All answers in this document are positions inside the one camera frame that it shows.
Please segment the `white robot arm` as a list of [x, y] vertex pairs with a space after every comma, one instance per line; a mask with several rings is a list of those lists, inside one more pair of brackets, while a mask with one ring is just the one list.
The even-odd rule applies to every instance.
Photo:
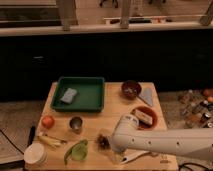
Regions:
[[111, 149], [144, 150], [213, 162], [213, 129], [139, 130], [139, 120], [124, 114], [109, 137]]

